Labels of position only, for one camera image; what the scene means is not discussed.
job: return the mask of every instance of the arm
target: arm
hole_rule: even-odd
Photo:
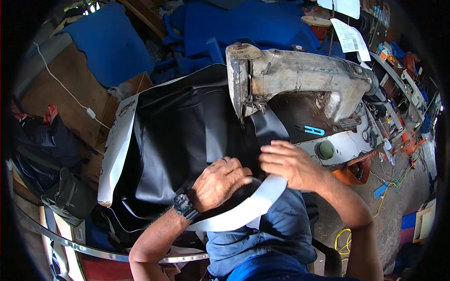
[[[265,172],[286,178],[288,188],[318,193],[350,228],[351,252],[346,277],[383,280],[374,219],[358,194],[314,162],[304,150],[288,142],[272,141],[271,145],[261,147],[261,151],[259,160]]]
[[[213,209],[241,186],[252,180],[252,172],[242,168],[236,158],[225,157],[209,165],[195,181],[189,194],[199,213]],[[158,262],[167,254],[173,241],[190,225],[191,221],[170,208],[152,223],[139,237],[128,257],[135,280],[167,280]]]

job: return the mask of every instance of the hand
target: hand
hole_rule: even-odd
[[[314,162],[303,149],[280,140],[261,147],[261,169],[288,180],[288,188],[315,191],[329,172]]]
[[[241,186],[251,183],[251,174],[237,158],[224,157],[212,163],[192,186],[190,196],[195,209],[203,213],[218,207]]]

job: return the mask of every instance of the yellow cable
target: yellow cable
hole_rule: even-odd
[[[419,153],[419,157],[417,157],[416,161],[414,161],[414,164],[416,164],[416,162],[419,160],[419,158],[420,158],[421,155],[422,155],[422,152]],[[399,186],[401,185],[401,183],[405,180],[406,175],[408,174],[408,172],[411,170],[412,167],[413,167],[413,166],[410,166],[410,167],[406,170],[405,175],[403,176],[403,179],[398,183],[398,185],[395,184],[395,183],[389,183],[389,184],[387,185],[386,190],[385,190],[384,193],[383,193],[383,197],[381,198],[381,203],[380,203],[380,206],[378,207],[378,211],[377,211],[376,215],[374,215],[373,218],[376,218],[376,217],[378,216],[378,214],[380,213],[381,206],[383,205],[384,197],[386,197],[387,189],[388,189],[391,185],[394,185],[394,186],[396,186],[396,187],[399,187]],[[347,243],[346,243],[341,249],[338,250],[338,238],[339,238],[339,236],[340,236],[341,234],[343,234],[343,233],[346,232],[346,231],[350,231],[350,234],[349,234],[348,237],[347,237]],[[349,253],[350,253],[350,247],[348,246],[348,245],[350,244],[350,242],[351,242],[350,237],[351,237],[351,230],[350,230],[349,228],[342,229],[341,231],[339,231],[339,232],[337,233],[336,239],[334,240],[334,249],[335,249],[339,254],[344,255],[344,254],[349,254]],[[346,252],[346,253],[341,253],[341,251],[342,251],[344,248],[347,248],[347,251],[348,251],[348,252]]]

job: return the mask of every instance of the bag strap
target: bag strap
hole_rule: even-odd
[[[33,162],[36,162],[36,163],[38,163],[38,164],[41,164],[42,166],[45,166],[45,167],[47,167],[47,168],[50,168],[50,169],[53,169],[53,170],[56,170],[56,171],[61,170],[60,167],[58,167],[58,166],[56,166],[56,165],[53,165],[53,164],[51,164],[51,163],[45,161],[44,159],[42,159],[42,158],[36,156],[35,154],[29,152],[29,151],[26,150],[22,145],[18,145],[18,146],[17,146],[17,151],[18,151],[20,154],[22,154],[23,156],[25,156],[26,158],[30,159],[30,160],[33,161]]]

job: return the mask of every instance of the person's left hand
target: person's left hand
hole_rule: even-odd
[[[218,207],[241,186],[251,183],[251,174],[237,158],[224,157],[212,163],[192,186],[189,196],[195,209],[203,213]]]

